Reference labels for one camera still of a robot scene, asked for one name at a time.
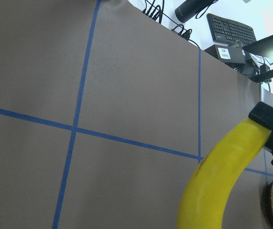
yellow banana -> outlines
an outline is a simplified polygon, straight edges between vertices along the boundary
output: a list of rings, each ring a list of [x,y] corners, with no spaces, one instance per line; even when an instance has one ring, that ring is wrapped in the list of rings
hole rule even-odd
[[[270,130],[247,118],[198,165],[183,193],[177,229],[220,229],[239,175],[262,149]]]

brown bowl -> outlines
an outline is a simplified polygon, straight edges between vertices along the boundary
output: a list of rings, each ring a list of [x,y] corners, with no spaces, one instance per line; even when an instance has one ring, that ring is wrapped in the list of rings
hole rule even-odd
[[[273,225],[273,181],[268,186],[266,191],[265,210],[269,222]]]

label sticker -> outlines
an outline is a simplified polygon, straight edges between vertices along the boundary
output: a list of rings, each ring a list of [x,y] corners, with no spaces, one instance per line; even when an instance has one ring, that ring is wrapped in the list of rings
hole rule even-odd
[[[228,49],[218,48],[218,51],[219,51],[220,57],[222,59],[227,59],[227,60],[231,59],[231,56],[230,56],[230,53],[228,52]]]

keyboard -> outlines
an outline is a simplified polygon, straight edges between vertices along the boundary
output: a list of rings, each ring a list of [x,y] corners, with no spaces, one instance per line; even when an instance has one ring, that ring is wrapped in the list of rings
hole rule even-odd
[[[248,25],[211,13],[207,14],[207,20],[215,42],[233,44],[239,40],[247,45],[256,41],[254,30]]]

computer monitor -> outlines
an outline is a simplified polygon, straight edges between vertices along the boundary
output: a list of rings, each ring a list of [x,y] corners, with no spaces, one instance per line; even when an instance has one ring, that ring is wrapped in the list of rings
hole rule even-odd
[[[273,58],[273,35],[245,45],[243,49],[255,55]]]

